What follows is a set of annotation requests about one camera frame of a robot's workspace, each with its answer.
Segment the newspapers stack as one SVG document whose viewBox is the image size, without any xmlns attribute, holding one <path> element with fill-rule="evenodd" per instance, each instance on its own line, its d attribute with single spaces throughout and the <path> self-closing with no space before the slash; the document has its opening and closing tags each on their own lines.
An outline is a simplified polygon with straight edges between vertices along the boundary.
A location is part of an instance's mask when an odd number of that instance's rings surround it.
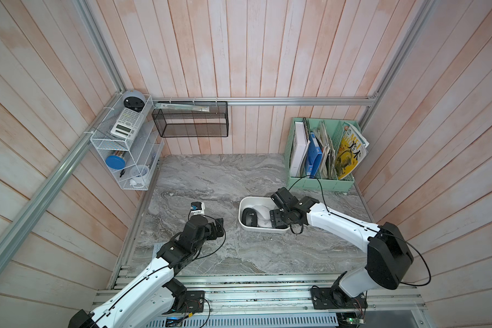
<svg viewBox="0 0 492 328">
<path fill-rule="evenodd" d="M 320 121 L 314 132 L 322 152 L 318 173 L 322 179 L 331 180 L 333 178 L 335 150 L 333 149 L 333 141 L 327 132 L 324 120 Z"/>
</svg>

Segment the white calculator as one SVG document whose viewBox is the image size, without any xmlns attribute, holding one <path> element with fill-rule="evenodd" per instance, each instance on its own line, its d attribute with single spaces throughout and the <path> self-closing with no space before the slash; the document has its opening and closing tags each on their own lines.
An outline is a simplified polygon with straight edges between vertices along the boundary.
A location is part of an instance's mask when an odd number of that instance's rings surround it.
<svg viewBox="0 0 492 328">
<path fill-rule="evenodd" d="M 144 115 L 124 108 L 113 125 L 110 134 L 125 140 L 134 140 L 144 122 Z"/>
</svg>

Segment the white binder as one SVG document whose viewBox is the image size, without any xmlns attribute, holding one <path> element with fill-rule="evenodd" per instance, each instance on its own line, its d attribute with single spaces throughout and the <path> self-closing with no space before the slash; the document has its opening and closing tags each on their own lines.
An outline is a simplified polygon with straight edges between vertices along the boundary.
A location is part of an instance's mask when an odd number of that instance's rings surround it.
<svg viewBox="0 0 492 328">
<path fill-rule="evenodd" d="M 309 139 L 303 122 L 295 122 L 294 128 L 289 173 L 291 177 L 300 177 L 301 167 L 308 152 Z"/>
</svg>

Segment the black mesh wall basket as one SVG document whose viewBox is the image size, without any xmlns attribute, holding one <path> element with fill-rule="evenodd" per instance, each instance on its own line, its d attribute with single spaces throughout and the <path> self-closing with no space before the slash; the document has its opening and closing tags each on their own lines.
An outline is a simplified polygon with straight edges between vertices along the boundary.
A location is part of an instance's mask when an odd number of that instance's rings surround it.
<svg viewBox="0 0 492 328">
<path fill-rule="evenodd" d="M 163 138 L 229 135 L 228 104 L 224 101 L 156 102 L 152 118 Z"/>
</svg>

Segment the yellow magazine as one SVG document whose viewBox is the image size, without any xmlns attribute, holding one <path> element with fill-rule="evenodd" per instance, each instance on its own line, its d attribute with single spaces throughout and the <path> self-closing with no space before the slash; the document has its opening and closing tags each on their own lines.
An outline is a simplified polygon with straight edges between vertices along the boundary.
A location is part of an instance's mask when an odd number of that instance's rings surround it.
<svg viewBox="0 0 492 328">
<path fill-rule="evenodd" d="M 334 162 L 338 180 L 345 179 L 366 158 L 368 140 L 355 125 L 344 122 L 340 145 Z"/>
</svg>

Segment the blue folder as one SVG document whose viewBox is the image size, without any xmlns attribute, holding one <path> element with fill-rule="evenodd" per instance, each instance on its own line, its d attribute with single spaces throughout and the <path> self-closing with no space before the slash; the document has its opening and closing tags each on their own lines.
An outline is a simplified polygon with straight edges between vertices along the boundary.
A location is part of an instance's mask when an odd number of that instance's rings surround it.
<svg viewBox="0 0 492 328">
<path fill-rule="evenodd" d="M 310 133 L 309 140 L 310 143 L 307 149 L 304 171 L 306 176 L 316 177 L 323 158 L 323 152 L 321 144 L 313 132 Z"/>
</svg>

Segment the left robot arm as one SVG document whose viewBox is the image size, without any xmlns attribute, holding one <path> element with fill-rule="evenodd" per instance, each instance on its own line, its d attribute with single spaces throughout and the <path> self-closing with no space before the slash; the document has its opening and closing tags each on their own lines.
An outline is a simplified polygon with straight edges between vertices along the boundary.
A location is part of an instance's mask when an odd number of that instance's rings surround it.
<svg viewBox="0 0 492 328">
<path fill-rule="evenodd" d="M 176 275 L 197 258 L 206 241 L 225 234 L 222 218 L 192 216 L 136 278 L 90 313 L 79 310 L 68 326 L 144 327 L 159 314 L 181 312 L 186 308 L 187 289 Z"/>
</svg>

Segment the blue lid jar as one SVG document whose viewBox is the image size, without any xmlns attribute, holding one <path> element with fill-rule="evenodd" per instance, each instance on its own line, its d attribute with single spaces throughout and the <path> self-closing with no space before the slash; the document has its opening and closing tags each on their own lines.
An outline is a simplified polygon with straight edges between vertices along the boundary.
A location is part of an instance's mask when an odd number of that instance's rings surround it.
<svg viewBox="0 0 492 328">
<path fill-rule="evenodd" d="M 125 159 L 126 152 L 124 150 L 113 151 L 105 159 L 105 163 L 110 169 L 122 170 L 126 167 L 127 160 Z"/>
</svg>

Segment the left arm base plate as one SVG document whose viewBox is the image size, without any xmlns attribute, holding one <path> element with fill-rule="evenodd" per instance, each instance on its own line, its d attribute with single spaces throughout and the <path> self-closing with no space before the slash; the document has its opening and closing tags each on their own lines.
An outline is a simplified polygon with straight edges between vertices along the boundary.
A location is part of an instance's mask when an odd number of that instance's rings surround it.
<svg viewBox="0 0 492 328">
<path fill-rule="evenodd" d="M 182 292 L 174 298 L 172 307 L 165 314 L 201 313 L 204 311 L 205 292 L 202 290 Z"/>
</svg>

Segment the green file organizer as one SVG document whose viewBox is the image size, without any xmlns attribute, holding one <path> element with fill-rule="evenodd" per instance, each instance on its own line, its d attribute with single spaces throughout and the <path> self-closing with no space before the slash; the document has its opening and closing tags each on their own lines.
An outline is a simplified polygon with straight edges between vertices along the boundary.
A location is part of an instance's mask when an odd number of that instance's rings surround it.
<svg viewBox="0 0 492 328">
<path fill-rule="evenodd" d="M 349 174 L 342 180 L 338 180 L 337 177 L 333 179 L 323 179 L 319 172 L 317 172 L 317 179 L 315 178 L 304 178 L 299 180 L 301 175 L 297 177 L 292 177 L 290 175 L 291 167 L 291 151 L 293 138 L 295 135 L 295 123 L 302 122 L 303 118 L 292 118 L 290 130 L 288 133 L 288 139 L 284 151 L 284 165 L 286 170 L 287 182 L 286 186 L 289 189 L 293 186 L 293 189 L 309 190 L 309 191 L 319 191 L 322 186 L 323 191 L 335 191 L 341 193 L 347 193 L 352 186 L 355 184 L 355 179 L 352 174 Z M 342 137 L 342 130 L 344 123 L 352 124 L 357 130 L 360 130 L 359 124 L 354 120 L 335 120 L 335 119 L 319 119 L 319 118 L 307 118 L 307 126 L 309 128 L 315 129 L 318 125 L 323 122 L 325 124 L 327 134 L 332 139 L 334 146 L 339 146 Z"/>
</svg>

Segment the white plastic storage box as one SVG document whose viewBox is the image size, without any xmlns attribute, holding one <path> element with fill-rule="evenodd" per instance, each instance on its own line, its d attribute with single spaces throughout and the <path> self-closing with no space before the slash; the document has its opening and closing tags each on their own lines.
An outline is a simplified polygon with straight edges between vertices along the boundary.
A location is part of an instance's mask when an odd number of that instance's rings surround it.
<svg viewBox="0 0 492 328">
<path fill-rule="evenodd" d="M 239 204 L 238 221 L 246 231 L 283 234 L 288 226 L 276 226 L 272 210 L 278 210 L 271 198 L 248 196 Z"/>
</svg>

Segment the white smooth mouse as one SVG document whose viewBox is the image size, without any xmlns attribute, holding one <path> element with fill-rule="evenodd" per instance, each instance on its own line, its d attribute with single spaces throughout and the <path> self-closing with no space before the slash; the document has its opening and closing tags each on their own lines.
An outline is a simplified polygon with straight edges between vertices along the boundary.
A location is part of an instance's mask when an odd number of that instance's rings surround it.
<svg viewBox="0 0 492 328">
<path fill-rule="evenodd" d="M 257 213 L 257 226 L 259 228 L 273 228 L 271 209 L 263 205 L 255 205 L 254 210 Z"/>
</svg>

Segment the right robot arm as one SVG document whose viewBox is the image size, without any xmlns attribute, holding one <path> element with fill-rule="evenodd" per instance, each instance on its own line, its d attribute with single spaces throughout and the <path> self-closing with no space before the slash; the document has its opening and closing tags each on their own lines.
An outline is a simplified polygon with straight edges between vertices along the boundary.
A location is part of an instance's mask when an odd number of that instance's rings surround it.
<svg viewBox="0 0 492 328">
<path fill-rule="evenodd" d="M 366 264 L 343 273 L 330 289 L 337 303 L 346 303 L 366 291 L 396 290 L 414 263 L 399 228 L 391 223 L 377 225 L 350 217 L 311 197 L 297 199 L 287 188 L 278 189 L 271 199 L 278 217 L 289 226 L 320 228 L 338 236 L 366 254 Z"/>
</svg>

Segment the black smooth mouse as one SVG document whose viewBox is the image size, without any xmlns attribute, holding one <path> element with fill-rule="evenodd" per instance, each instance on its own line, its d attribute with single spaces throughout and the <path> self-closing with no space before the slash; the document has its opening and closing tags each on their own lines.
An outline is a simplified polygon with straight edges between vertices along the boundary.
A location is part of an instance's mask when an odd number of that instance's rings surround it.
<svg viewBox="0 0 492 328">
<path fill-rule="evenodd" d="M 258 214 L 253 208 L 246 208 L 241 215 L 241 223 L 247 227 L 258 227 Z"/>
</svg>

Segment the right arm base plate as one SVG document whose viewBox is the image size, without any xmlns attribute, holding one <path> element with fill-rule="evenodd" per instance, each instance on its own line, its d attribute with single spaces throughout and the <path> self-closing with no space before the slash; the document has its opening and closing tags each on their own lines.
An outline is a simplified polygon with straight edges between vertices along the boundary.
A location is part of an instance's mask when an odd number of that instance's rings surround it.
<svg viewBox="0 0 492 328">
<path fill-rule="evenodd" d="M 365 310 L 368 307 L 364 293 L 355 298 L 345 295 L 339 288 L 310 288 L 311 300 L 315 310 L 354 309 Z"/>
</svg>

